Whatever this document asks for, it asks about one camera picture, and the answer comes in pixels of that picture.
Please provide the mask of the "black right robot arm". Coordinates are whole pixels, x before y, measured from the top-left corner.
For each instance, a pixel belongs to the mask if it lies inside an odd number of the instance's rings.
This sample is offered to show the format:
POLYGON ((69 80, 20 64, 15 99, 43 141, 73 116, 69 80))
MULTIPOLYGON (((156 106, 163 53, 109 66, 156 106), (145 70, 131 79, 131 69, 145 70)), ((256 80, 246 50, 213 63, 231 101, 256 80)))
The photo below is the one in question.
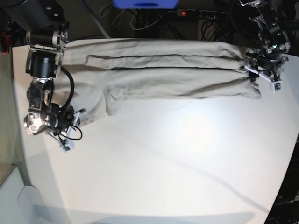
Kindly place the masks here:
POLYGON ((72 133, 79 129, 85 109, 76 111, 70 105, 75 83, 62 67, 69 30, 63 8, 55 0, 2 0, 0 8, 26 32, 29 44, 25 72, 32 81, 27 90, 25 130, 31 135, 47 133, 65 153, 74 150, 72 133), (54 79, 60 73, 70 81, 70 93, 63 105, 52 101, 54 79))

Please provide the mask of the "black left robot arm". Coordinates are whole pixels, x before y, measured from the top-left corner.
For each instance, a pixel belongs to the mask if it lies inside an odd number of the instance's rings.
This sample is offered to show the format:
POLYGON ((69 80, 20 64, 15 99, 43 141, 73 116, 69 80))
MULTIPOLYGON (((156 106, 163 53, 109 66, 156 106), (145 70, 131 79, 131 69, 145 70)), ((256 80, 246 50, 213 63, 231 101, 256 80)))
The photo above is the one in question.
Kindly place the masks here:
POLYGON ((251 18, 258 25, 261 48, 246 53, 244 68, 249 74, 261 77, 270 83, 273 92, 282 89, 281 74, 289 58, 291 44, 287 34, 278 24, 270 3, 265 0, 241 0, 243 7, 255 8, 257 15, 251 18))

